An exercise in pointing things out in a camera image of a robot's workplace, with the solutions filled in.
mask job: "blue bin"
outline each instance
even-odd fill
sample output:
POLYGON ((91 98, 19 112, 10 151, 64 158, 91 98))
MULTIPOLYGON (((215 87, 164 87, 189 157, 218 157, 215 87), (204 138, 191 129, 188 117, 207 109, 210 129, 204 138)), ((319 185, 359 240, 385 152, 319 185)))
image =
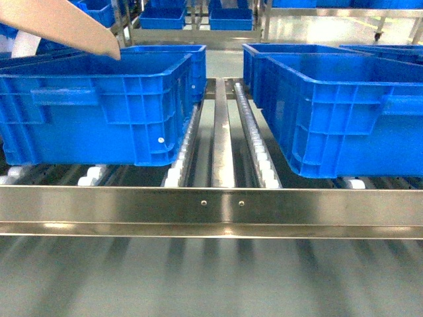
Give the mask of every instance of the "blue bin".
POLYGON ((0 69, 7 162, 172 163, 193 109, 190 58, 79 54, 0 69))
POLYGON ((423 0, 354 0, 357 8, 423 9, 423 0))
POLYGON ((144 29, 181 30, 185 25, 185 9, 145 8, 139 23, 144 29))
POLYGON ((72 55, 82 54, 81 51, 69 48, 66 50, 52 51, 41 55, 11 58, 10 53, 0 54, 0 69, 6 67, 12 67, 17 65, 33 64, 42 61, 49 61, 55 58, 67 57, 72 55))
POLYGON ((81 0, 74 4, 107 28, 115 22, 110 0, 81 0))
POLYGON ((211 13, 214 9, 222 9, 222 1, 221 0, 210 0, 209 2, 209 13, 211 13))
POLYGON ((206 76, 206 46, 205 45, 156 45, 156 46, 132 46, 124 48, 126 52, 166 52, 166 53, 190 53, 192 74, 192 101, 201 102, 207 86, 206 76))
POLYGON ((244 84, 248 86, 254 102, 259 108, 260 90, 255 86, 262 80, 262 60, 270 55, 281 53, 356 53, 344 48, 313 44, 243 44, 244 47, 244 84))
POLYGON ((421 45, 341 45, 342 48, 370 53, 376 57, 423 64, 423 46, 421 45))
POLYGON ((186 1, 187 0, 150 0, 150 3, 154 8, 185 8, 186 1))
POLYGON ((210 13, 210 29, 251 31, 252 10, 214 9, 210 13))
POLYGON ((5 36, 6 38, 14 38, 17 33, 18 30, 16 28, 0 23, 0 35, 5 36))
POLYGON ((248 0, 238 0, 237 4, 238 4, 238 8, 240 8, 240 9, 249 9, 249 1, 248 0))
POLYGON ((354 54, 265 64, 266 121, 295 173, 423 176, 423 66, 354 54))
POLYGON ((353 0, 317 0, 320 8, 348 8, 352 6, 353 0))
POLYGON ((273 0, 273 8, 315 8, 317 0, 273 0))

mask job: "metal frame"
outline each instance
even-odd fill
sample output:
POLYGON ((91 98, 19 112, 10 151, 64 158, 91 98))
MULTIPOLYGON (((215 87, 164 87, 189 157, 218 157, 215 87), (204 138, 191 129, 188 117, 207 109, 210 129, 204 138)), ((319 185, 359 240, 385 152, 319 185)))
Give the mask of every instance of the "metal frame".
MULTIPOLYGON (((412 44, 417 44, 423 35, 423 10, 391 10, 391 9, 285 9, 273 8, 273 0, 268 0, 267 5, 263 0, 253 1, 254 23, 252 31, 212 31, 200 30, 202 18, 205 15, 204 0, 199 6, 196 0, 190 0, 188 8, 191 16, 191 30, 142 30, 134 28, 138 25, 138 20, 128 24, 130 45, 142 44, 154 41, 170 42, 191 42, 201 44, 216 44, 225 46, 222 42, 269 42, 270 18, 272 17, 381 17, 375 32, 375 40, 378 40, 383 33, 383 26, 387 17, 392 18, 416 18, 416 22, 410 33, 412 44), (262 17, 265 16, 264 29, 262 30, 262 17)), ((114 6, 115 15, 122 16, 119 8, 114 6)), ((117 23, 112 27, 112 31, 119 33, 122 37, 123 29, 130 19, 130 12, 126 6, 126 16, 124 19, 117 18, 117 23)))
MULTIPOLYGON (((241 82, 210 80, 206 96, 215 96, 215 107, 227 114, 227 100, 236 98, 233 87, 241 82)), ((224 131, 224 138, 218 133, 219 124, 229 124, 225 118, 216 115, 214 141, 229 144, 229 131, 224 131)), ((423 190, 407 190, 423 184, 365 178, 367 188, 405 190, 349 190, 337 189, 345 187, 342 179, 300 178, 281 167, 286 162, 275 151, 275 140, 262 118, 257 116, 256 122, 268 148, 274 150, 271 155, 285 189, 110 187, 114 183, 110 180, 103 182, 109 186, 41 186, 71 184, 77 179, 75 173, 84 174, 87 168, 51 166, 51 172, 42 173, 47 166, 34 167, 18 184, 35 185, 0 186, 0 234, 423 239, 423 190), (58 176, 60 172, 66 181, 58 176), (318 188, 302 185, 307 182, 318 188)), ((225 151, 215 157, 213 168, 225 169, 226 163, 230 167, 231 154, 225 151)), ((115 168, 110 179, 119 178, 126 169, 115 168)), ((230 174, 219 177, 233 179, 230 174)))
MULTIPOLYGON (((268 42, 271 17, 381 17, 376 34, 381 34, 386 18, 422 18, 423 10, 391 10, 391 9, 284 9, 273 8, 273 0, 268 0, 264 14, 266 24, 263 41, 268 42)), ((419 22, 417 32, 413 36, 413 44, 417 44, 423 34, 423 23, 419 22)))

